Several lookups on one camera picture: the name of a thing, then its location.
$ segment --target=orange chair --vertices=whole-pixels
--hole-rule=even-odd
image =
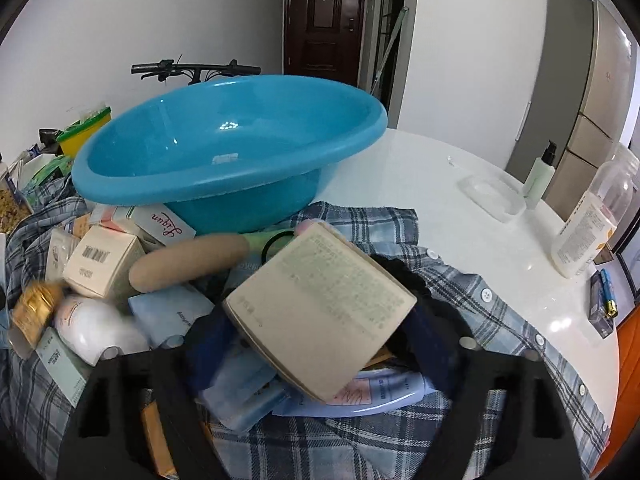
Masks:
[[[615,457],[640,419],[640,308],[636,308],[618,328],[620,386],[613,416],[609,445],[593,474],[602,471]]]

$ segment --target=table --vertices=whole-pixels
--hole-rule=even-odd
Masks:
[[[587,318],[593,270],[562,277],[549,254],[564,222],[544,202],[511,224],[473,203],[458,182],[475,174],[516,179],[471,153],[429,137],[387,130],[338,164],[316,200],[341,206],[413,208],[420,245],[463,272],[480,274],[574,366],[611,425],[618,395],[618,339],[602,339]]]

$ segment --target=green lid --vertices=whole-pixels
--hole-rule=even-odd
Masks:
[[[107,106],[103,110],[100,110],[100,112],[95,114],[92,118],[87,119],[85,121],[77,121],[73,123],[64,132],[62,132],[61,134],[59,134],[59,136],[56,137],[56,142],[62,142],[63,140],[67,140],[73,137],[75,134],[78,134],[83,130],[86,130],[90,126],[93,126],[95,123],[102,120],[103,118],[105,118],[105,116],[107,116],[110,113],[111,113],[111,107]]]

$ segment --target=refrigerator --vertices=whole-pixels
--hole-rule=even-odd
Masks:
[[[551,140],[556,174],[544,200],[567,220],[620,140],[635,45],[599,0],[548,0],[538,78],[506,171],[521,182]]]

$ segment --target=yellow container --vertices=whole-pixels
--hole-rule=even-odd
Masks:
[[[60,148],[65,155],[75,157],[89,137],[109,121],[111,121],[111,108],[106,107],[85,121],[73,123],[56,140],[60,143]]]

